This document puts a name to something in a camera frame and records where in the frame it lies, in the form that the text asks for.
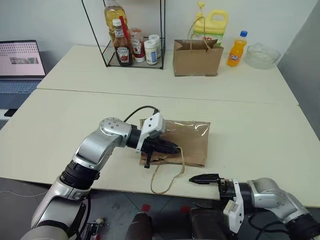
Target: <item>orange soda bottle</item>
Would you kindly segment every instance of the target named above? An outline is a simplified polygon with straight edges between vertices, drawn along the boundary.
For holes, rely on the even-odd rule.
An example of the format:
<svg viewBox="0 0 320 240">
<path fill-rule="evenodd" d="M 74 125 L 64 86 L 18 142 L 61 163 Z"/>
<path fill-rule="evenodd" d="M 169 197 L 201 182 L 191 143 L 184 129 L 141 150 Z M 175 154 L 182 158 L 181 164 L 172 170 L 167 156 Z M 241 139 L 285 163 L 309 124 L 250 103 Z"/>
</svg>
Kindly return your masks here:
<svg viewBox="0 0 320 240">
<path fill-rule="evenodd" d="M 247 31 L 241 31 L 240 38 L 234 40 L 234 45 L 230 51 L 228 61 L 226 62 L 228 66 L 236 67 L 239 64 L 242 54 L 244 53 L 245 45 L 247 44 L 247 34 Z"/>
</svg>

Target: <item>kraft paper bag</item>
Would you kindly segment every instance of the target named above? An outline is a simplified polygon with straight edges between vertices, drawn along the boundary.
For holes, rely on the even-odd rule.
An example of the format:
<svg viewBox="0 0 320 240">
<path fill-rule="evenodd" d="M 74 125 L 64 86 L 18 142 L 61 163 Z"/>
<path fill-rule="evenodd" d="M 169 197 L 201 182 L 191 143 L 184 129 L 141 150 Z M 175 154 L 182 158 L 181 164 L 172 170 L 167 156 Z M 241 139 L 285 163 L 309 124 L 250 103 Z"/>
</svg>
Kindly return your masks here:
<svg viewBox="0 0 320 240">
<path fill-rule="evenodd" d="M 224 50 L 217 40 L 174 40 L 175 76 L 216 76 Z"/>
<path fill-rule="evenodd" d="M 140 125 L 142 126 L 143 123 L 144 119 L 141 119 Z M 161 138 L 182 148 L 186 165 L 204 167 L 208 155 L 209 129 L 210 122 L 166 120 L 166 130 Z M 146 159 L 147 155 L 141 153 L 140 164 L 144 165 Z M 180 164 L 181 162 L 181 154 L 154 152 L 150 164 Z"/>
</svg>

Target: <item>laptop screen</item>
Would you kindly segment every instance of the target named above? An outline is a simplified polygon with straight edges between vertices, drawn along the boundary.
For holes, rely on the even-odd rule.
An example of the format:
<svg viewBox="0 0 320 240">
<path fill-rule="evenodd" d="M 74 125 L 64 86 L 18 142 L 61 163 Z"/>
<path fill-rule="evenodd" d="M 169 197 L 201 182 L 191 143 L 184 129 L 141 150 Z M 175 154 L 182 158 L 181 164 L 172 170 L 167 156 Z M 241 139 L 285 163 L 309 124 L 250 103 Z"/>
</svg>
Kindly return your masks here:
<svg viewBox="0 0 320 240">
<path fill-rule="evenodd" d="M 0 77 L 45 75 L 35 40 L 0 41 Z"/>
</svg>

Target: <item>blue bottle cap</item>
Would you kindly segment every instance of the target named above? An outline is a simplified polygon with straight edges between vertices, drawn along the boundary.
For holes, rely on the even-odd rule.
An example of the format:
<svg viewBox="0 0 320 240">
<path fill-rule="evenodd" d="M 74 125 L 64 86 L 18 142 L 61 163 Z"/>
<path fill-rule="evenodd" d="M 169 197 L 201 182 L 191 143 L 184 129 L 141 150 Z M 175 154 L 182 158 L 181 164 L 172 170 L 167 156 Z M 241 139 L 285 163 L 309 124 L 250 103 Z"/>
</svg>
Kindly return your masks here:
<svg viewBox="0 0 320 240">
<path fill-rule="evenodd" d="M 247 36 L 247 34 L 248 34 L 247 31 L 241 31 L 240 37 L 244 37 L 245 38 Z"/>
</svg>

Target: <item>plastic bowl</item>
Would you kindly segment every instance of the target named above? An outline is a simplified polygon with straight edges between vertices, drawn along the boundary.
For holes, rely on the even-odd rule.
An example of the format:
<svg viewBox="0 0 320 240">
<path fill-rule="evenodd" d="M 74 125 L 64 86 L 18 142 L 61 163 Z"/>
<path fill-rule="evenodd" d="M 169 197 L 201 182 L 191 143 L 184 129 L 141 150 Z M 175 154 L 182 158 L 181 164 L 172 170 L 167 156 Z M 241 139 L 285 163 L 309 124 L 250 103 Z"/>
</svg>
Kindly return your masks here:
<svg viewBox="0 0 320 240">
<path fill-rule="evenodd" d="M 272 68 L 279 59 L 280 53 L 261 43 L 249 46 L 244 56 L 244 61 L 256 69 Z"/>
</svg>

